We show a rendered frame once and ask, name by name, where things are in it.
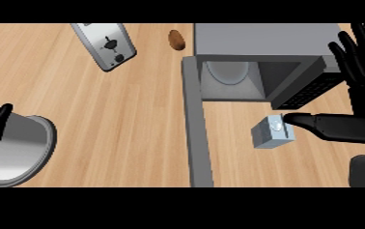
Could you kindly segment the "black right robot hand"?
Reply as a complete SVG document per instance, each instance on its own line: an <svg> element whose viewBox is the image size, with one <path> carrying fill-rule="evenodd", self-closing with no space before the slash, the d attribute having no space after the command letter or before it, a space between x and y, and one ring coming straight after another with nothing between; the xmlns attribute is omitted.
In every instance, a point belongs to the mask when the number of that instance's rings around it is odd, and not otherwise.
<svg viewBox="0 0 365 229"><path fill-rule="evenodd" d="M328 43L347 85L351 115L288 113L286 124L310 131L322 140L365 144L365 23L350 24L354 41L338 33L342 45Z"/></svg>

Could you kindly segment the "pale blue milk carton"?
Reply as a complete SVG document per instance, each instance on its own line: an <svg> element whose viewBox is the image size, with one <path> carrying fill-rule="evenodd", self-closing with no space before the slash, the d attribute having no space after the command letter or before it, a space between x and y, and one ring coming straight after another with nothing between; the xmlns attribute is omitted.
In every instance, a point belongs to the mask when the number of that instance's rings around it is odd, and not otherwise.
<svg viewBox="0 0 365 229"><path fill-rule="evenodd" d="M294 129L283 116L265 116L251 128L252 144L257 149L273 149L295 140Z"/></svg>

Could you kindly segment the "glass microwave turntable plate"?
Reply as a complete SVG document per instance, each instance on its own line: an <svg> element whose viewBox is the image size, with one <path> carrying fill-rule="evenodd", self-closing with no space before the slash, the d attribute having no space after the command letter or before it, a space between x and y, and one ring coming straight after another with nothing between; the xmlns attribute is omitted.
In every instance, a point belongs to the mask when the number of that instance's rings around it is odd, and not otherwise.
<svg viewBox="0 0 365 229"><path fill-rule="evenodd" d="M246 77L246 62L208 62L206 69L215 80L224 85L236 85Z"/></svg>

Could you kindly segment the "grey microwave door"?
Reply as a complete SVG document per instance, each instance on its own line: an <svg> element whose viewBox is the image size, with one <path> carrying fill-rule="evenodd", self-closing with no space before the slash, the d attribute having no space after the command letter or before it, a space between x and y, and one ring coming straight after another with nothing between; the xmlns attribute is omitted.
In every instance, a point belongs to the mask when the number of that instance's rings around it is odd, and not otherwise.
<svg viewBox="0 0 365 229"><path fill-rule="evenodd" d="M181 93L190 186L212 187L214 179L202 110L200 84L193 56L181 58Z"/></svg>

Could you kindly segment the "grey microwave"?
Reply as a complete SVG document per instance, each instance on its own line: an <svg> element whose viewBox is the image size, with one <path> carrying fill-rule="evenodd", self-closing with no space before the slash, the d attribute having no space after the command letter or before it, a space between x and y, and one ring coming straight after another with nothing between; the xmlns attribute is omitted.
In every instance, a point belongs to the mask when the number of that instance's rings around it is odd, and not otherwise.
<svg viewBox="0 0 365 229"><path fill-rule="evenodd" d="M203 101L264 101L274 110L296 110L342 81L328 43L335 23L196 23L196 58ZM211 76L208 62L246 62L236 85Z"/></svg>

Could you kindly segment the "brown potato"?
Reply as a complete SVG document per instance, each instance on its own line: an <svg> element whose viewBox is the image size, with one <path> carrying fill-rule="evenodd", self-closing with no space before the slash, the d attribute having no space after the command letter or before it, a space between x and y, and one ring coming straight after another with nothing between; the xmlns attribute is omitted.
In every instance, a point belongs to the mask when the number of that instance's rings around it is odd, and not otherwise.
<svg viewBox="0 0 365 229"><path fill-rule="evenodd" d="M184 49L184 40L180 32L177 30L171 30L168 33L168 42L169 46L174 50Z"/></svg>

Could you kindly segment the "silver toaster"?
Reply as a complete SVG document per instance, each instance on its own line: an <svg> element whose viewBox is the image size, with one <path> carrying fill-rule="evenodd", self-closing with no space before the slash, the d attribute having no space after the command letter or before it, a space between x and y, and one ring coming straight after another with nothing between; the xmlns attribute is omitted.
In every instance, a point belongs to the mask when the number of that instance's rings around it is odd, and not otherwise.
<svg viewBox="0 0 365 229"><path fill-rule="evenodd" d="M104 72L112 71L137 55L121 23L70 23L70 27Z"/></svg>

